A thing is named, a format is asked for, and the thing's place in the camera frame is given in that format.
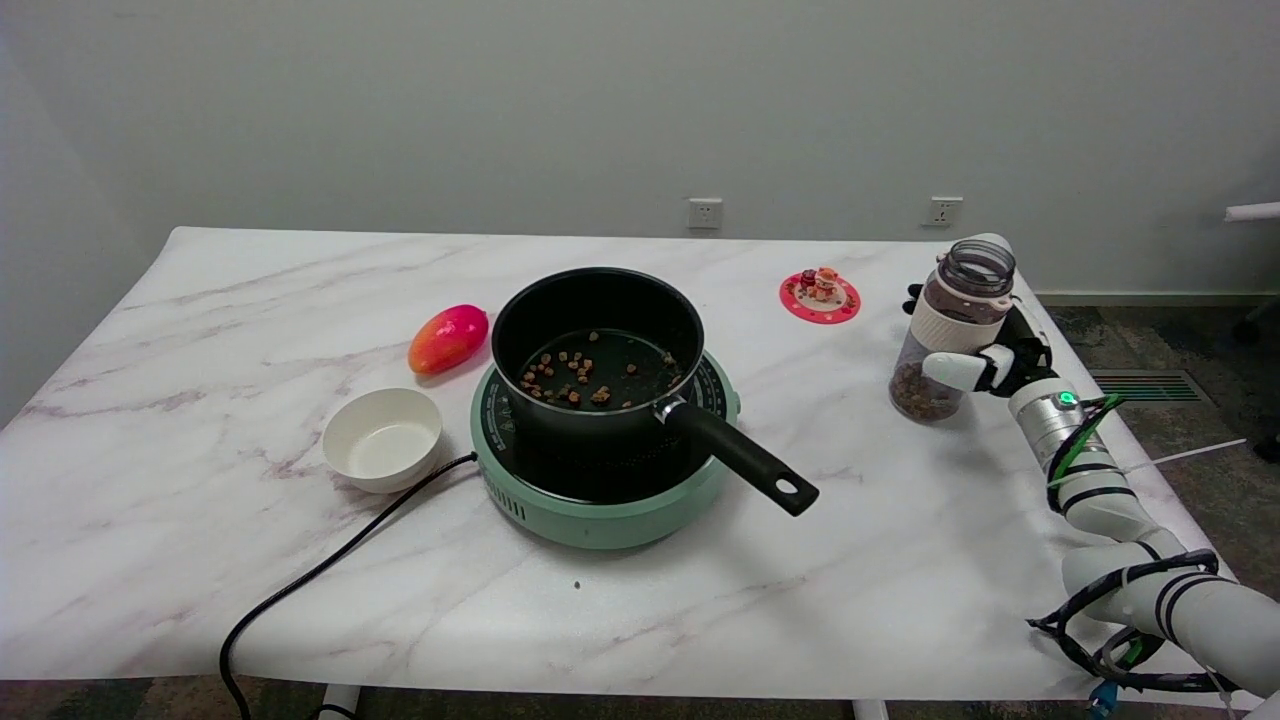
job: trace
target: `white wall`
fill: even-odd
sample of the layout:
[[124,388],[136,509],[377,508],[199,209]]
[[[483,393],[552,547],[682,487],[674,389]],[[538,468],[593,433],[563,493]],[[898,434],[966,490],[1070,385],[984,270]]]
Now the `white wall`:
[[[1254,0],[8,0],[151,250],[175,224],[1015,242],[1042,290],[1280,286]],[[932,193],[961,222],[918,225]]]
[[147,263],[0,42],[0,427]]

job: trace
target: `mango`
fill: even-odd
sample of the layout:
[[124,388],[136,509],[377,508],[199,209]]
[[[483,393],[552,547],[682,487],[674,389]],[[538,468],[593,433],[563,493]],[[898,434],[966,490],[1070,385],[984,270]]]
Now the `mango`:
[[489,334],[489,316],[475,305],[442,310],[408,345],[408,369],[420,375],[443,373],[475,355]]

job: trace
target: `black saucepan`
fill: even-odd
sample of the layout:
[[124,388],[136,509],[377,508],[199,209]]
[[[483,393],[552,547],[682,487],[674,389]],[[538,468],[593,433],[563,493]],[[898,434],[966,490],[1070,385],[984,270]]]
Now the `black saucepan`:
[[785,462],[685,401],[703,323],[687,297],[654,277],[580,268],[543,278],[507,302],[492,342],[522,438],[602,457],[687,438],[792,515],[818,498]]

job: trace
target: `table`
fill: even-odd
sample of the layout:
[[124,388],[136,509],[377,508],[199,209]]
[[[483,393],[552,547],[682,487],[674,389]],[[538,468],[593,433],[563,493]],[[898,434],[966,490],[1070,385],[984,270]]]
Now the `table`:
[[[1110,541],[1046,507],[1004,401],[970,398],[923,427],[887,398],[905,287],[947,245],[178,228],[0,434],[0,676],[215,671],[244,611],[388,502],[326,470],[326,418],[356,393],[413,386],[406,347],[438,310],[495,314],[539,277],[609,264],[692,299],[741,425],[822,488],[818,503],[792,519],[731,482],[675,536],[599,553],[513,527],[471,466],[253,624],[239,671],[476,691],[1083,698],[1096,683],[1023,619],[1065,598],[1065,550]],[[818,265],[860,292],[851,322],[809,324],[780,305],[782,279]],[[1019,292],[1052,328],[1020,278]],[[1051,336],[1057,370],[1097,392]],[[486,365],[420,383],[451,456],[471,447],[466,411]],[[1147,460],[1117,418],[1102,434],[1123,465]],[[1130,480],[1157,521],[1208,546],[1158,470]],[[1100,643],[1110,628],[1082,620],[1079,633]],[[1151,667],[1193,664],[1169,647]]]

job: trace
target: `coaster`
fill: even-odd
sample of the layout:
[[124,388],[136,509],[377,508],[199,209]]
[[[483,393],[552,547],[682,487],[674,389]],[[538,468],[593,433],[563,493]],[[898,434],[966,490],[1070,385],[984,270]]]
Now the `coaster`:
[[854,286],[831,268],[804,270],[782,281],[778,300],[796,318],[819,325],[852,320],[863,306]]

